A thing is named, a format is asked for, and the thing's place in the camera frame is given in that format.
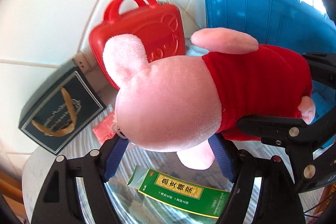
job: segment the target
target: red handle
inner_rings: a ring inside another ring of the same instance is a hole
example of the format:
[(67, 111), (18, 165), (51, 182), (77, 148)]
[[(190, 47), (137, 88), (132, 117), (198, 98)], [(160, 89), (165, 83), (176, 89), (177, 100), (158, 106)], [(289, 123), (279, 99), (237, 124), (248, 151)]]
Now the red handle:
[[(124, 0), (113, 0), (106, 8), (104, 13), (104, 20), (115, 21), (120, 17), (119, 8)], [(134, 0), (139, 7), (147, 5), (144, 0)], [(156, 6), (158, 2), (156, 0), (146, 0), (149, 6)]]

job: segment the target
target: red plush dress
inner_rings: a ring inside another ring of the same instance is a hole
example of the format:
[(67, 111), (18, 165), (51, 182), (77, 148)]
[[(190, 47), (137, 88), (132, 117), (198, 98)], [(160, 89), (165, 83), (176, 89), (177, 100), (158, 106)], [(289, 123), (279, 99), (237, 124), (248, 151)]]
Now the red plush dress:
[(209, 52), (203, 60), (217, 87), (222, 104), (218, 132), (228, 140), (258, 140), (236, 128), (247, 115), (300, 118), (303, 96), (311, 96), (307, 61), (281, 47), (259, 45), (256, 52), (233, 55)]

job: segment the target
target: stuffed toy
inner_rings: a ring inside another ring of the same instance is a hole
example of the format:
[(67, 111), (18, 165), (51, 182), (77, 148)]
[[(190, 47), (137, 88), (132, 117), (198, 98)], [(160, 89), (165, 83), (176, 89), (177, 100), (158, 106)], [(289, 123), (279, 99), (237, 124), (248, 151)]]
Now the stuffed toy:
[(120, 87), (114, 117), (120, 136), (146, 150), (177, 152), (185, 166), (204, 170), (214, 161), (208, 143), (213, 134), (258, 140), (237, 129), (243, 116), (312, 122), (312, 79), (301, 55), (226, 28), (202, 29), (191, 41), (209, 53), (152, 63), (134, 35), (107, 41), (103, 61)]

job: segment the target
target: red plastic case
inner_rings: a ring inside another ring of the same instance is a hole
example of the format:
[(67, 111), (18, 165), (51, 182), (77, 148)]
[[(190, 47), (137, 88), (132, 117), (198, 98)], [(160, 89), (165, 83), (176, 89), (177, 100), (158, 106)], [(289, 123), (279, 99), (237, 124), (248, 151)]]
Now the red plastic case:
[(171, 4), (156, 0), (134, 0), (139, 8), (119, 14), (124, 0), (112, 0), (105, 10), (103, 21), (89, 35), (92, 52), (110, 84), (119, 89), (106, 72), (102, 54), (107, 40), (120, 34), (139, 37), (149, 62), (173, 55), (185, 55), (181, 14)]

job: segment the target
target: metal rivet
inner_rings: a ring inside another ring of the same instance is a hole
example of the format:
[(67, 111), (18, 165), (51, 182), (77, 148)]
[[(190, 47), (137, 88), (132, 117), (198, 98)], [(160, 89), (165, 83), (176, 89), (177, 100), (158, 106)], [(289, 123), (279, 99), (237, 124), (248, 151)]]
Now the metal rivet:
[(290, 130), (289, 130), (289, 135), (291, 137), (296, 137), (297, 135), (299, 135), (300, 133), (300, 130), (297, 128), (297, 127), (292, 127)]
[(60, 156), (58, 156), (57, 158), (56, 158), (56, 161), (57, 162), (61, 162), (61, 161), (63, 161), (65, 159), (65, 157), (63, 156), (63, 155), (60, 155)]
[(281, 161), (282, 161), (281, 157), (279, 157), (279, 156), (277, 156), (277, 155), (274, 155), (274, 156), (271, 158), (271, 160), (273, 160), (273, 161), (275, 161), (275, 162), (281, 162)]
[(246, 150), (242, 149), (242, 150), (239, 150), (239, 155), (241, 155), (242, 157), (245, 157), (245, 156), (248, 155), (248, 152)]
[(97, 150), (97, 149), (92, 150), (92, 151), (90, 152), (90, 155), (91, 155), (92, 157), (98, 156), (98, 155), (99, 155), (99, 150)]
[(304, 169), (303, 176), (306, 179), (311, 179), (315, 175), (315, 172), (316, 172), (315, 166), (310, 164)]

